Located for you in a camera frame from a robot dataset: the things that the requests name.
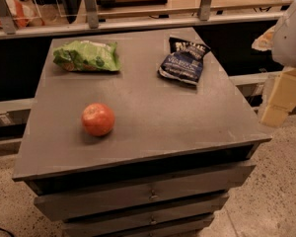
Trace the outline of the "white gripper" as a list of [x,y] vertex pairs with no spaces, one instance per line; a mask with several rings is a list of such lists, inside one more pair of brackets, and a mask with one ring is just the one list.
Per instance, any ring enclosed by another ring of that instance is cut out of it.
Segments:
[[270,127],[281,126],[296,107],[296,0],[278,19],[275,26],[254,40],[252,49],[271,50],[275,62],[285,67],[275,77],[260,122]]

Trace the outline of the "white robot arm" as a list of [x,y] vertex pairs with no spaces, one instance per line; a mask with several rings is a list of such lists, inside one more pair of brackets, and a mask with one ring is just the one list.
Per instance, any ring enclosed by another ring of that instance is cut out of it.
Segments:
[[252,48],[271,51],[272,59],[283,66],[279,75],[264,86],[260,122],[279,127],[296,107],[296,0],[277,23],[254,40]]

